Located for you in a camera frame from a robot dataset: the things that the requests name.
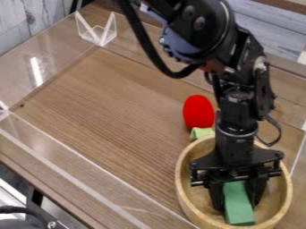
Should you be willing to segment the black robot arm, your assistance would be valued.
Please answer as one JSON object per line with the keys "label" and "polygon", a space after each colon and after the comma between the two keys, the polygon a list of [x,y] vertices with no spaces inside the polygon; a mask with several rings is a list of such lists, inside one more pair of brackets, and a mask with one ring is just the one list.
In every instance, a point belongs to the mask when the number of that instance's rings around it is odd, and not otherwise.
{"label": "black robot arm", "polygon": [[[213,88],[219,111],[213,150],[189,163],[190,184],[209,191],[212,207],[225,209],[224,185],[243,182],[245,197],[256,206],[265,183],[280,175],[284,155],[255,146],[257,123],[272,122],[275,93],[268,79],[264,49],[249,30],[239,26],[225,0],[116,0],[144,53],[168,77],[181,79],[204,72]],[[173,72],[166,67],[142,27],[136,8],[164,25],[158,44],[186,64]]]}

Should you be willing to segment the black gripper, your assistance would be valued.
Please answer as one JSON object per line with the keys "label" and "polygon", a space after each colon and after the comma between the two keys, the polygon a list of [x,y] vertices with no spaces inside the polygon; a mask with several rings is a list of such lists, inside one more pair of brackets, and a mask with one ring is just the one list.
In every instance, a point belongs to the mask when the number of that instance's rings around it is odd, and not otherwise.
{"label": "black gripper", "polygon": [[211,151],[189,163],[190,186],[208,188],[212,208],[224,211],[223,183],[244,182],[251,205],[255,207],[261,199],[267,178],[280,176],[280,160],[284,153],[273,149],[255,148],[251,160],[244,165],[227,165],[220,156]]}

